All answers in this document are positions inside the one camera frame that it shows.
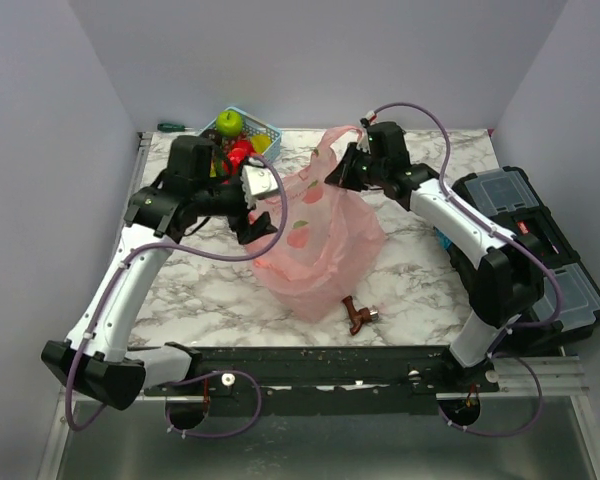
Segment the red fake apple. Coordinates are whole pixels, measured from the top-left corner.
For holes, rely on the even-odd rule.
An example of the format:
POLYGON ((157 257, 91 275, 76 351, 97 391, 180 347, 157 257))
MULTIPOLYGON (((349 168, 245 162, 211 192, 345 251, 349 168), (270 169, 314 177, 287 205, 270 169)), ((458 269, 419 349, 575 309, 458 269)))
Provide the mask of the red fake apple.
POLYGON ((227 158, 231 166, 231 173, 235 174, 238 171, 239 165, 242 163, 242 161, 248 158, 254 152, 254 147, 248 139, 237 140, 233 145, 231 145, 227 153, 227 158))

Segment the pink plastic bag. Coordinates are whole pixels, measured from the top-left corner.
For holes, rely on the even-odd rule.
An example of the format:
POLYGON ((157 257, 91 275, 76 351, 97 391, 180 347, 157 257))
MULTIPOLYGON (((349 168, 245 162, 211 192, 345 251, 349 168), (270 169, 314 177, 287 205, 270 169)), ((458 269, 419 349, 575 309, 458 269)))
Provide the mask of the pink plastic bag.
POLYGON ((324 318, 354 293, 385 242, 375 210, 354 192, 325 178, 337 166, 332 145, 361 129, 326 130, 307 166, 283 178, 288 217, 283 234, 252 271, 285 307, 307 322, 324 318))

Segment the green fake apple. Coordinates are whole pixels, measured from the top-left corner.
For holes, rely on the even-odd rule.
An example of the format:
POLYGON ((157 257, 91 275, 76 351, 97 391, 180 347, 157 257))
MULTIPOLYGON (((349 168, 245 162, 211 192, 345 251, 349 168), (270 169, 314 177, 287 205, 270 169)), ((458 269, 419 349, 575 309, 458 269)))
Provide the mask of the green fake apple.
POLYGON ((238 137, 243 129, 242 116, 235 110, 226 109, 222 111, 215 120, 216 130, 225 137, 238 137))

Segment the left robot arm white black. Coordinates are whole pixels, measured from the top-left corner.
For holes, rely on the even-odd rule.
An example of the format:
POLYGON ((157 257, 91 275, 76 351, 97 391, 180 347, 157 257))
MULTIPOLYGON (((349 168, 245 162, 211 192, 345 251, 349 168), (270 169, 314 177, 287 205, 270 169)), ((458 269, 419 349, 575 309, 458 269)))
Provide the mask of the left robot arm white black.
POLYGON ((186 248, 181 241, 198 219, 224 217, 246 245, 264 236, 281 239, 284 227, 269 214, 249 214, 259 200, 282 195, 272 163, 251 154, 237 167, 221 159, 220 148, 194 135, 180 135, 170 146, 165 168, 131 195, 119 244, 80 320, 62 340, 50 340, 41 360, 66 394, 79 392, 124 410, 147 388, 169 384, 181 395, 194 393, 202 380, 192 350, 167 344, 146 353, 128 352, 130 334, 147 294, 166 260, 186 248))

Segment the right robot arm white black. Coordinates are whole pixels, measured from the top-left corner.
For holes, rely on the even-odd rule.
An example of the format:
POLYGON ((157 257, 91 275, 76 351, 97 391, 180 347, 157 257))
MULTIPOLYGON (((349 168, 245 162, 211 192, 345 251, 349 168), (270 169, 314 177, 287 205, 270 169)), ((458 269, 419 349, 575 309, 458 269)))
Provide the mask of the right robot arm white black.
POLYGON ((439 370, 447 389, 465 390, 476 380, 474 366, 500 333, 544 295, 544 275, 532 253, 537 239, 492 222, 450 191, 429 165, 412 163, 404 132, 394 122, 367 126, 325 182, 356 192, 380 188, 404 210, 429 221, 465 258, 461 270, 469 280, 471 314, 448 348, 453 359, 439 370))

